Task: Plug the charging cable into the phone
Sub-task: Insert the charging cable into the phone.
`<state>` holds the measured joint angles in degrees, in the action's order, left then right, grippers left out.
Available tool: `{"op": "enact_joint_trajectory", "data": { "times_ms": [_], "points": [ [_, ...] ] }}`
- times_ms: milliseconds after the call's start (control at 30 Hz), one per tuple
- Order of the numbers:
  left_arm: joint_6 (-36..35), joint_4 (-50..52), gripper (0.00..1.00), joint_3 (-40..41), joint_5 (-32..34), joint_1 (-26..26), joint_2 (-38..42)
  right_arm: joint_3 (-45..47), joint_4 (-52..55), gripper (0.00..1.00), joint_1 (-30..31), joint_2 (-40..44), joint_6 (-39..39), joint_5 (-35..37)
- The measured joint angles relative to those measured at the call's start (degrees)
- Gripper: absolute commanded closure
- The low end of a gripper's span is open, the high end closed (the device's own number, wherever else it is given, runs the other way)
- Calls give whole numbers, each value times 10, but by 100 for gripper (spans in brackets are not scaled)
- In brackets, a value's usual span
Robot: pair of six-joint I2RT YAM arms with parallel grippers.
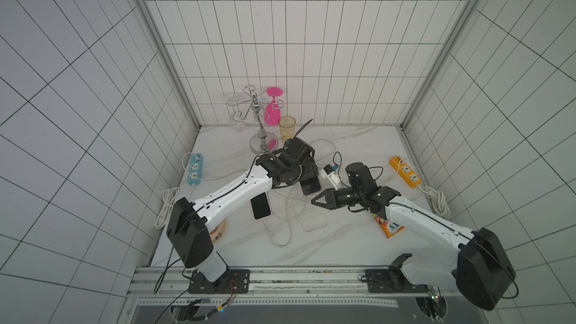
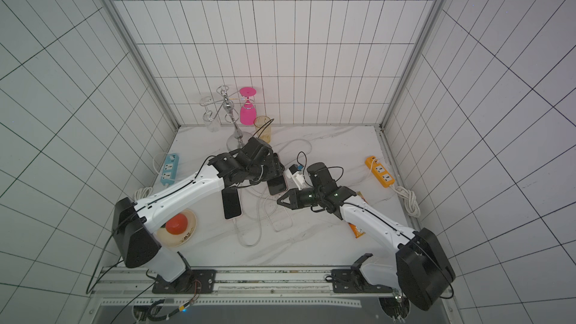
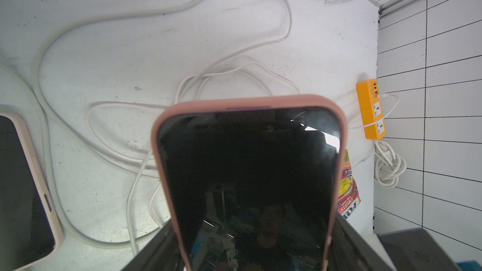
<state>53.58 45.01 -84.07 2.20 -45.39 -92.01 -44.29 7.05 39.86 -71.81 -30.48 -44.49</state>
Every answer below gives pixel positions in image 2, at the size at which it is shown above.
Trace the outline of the black phone pink case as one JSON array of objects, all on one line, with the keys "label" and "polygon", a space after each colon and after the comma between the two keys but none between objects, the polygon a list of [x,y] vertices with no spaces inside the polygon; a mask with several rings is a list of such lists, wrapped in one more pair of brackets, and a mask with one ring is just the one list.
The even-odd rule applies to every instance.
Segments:
[{"label": "black phone pink case", "polygon": [[267,181],[268,192],[271,196],[284,193],[287,190],[286,179],[283,175],[279,175]]}]

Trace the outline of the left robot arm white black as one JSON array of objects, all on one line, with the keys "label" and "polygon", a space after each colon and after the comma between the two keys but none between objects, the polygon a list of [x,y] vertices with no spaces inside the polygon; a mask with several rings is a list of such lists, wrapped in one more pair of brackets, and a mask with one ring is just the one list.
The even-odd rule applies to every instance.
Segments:
[{"label": "left robot arm white black", "polygon": [[252,137],[242,148],[210,155],[201,168],[186,179],[156,194],[133,201],[126,197],[115,204],[112,235],[128,268],[149,269],[171,283],[188,266],[174,250],[163,247],[155,234],[170,219],[206,197],[226,188],[268,182],[284,174],[284,165],[272,147]]}]

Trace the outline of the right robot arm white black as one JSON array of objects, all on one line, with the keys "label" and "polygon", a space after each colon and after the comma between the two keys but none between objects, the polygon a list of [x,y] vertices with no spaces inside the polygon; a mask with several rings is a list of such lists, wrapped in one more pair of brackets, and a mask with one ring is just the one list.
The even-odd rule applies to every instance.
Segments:
[{"label": "right robot arm white black", "polygon": [[455,272],[437,236],[427,228],[404,226],[370,206],[354,190],[340,186],[328,167],[308,168],[311,186],[289,189],[277,204],[291,210],[320,207],[368,234],[395,256],[395,264],[367,255],[358,262],[361,277],[371,286],[398,290],[417,308],[427,311],[452,287]]}]

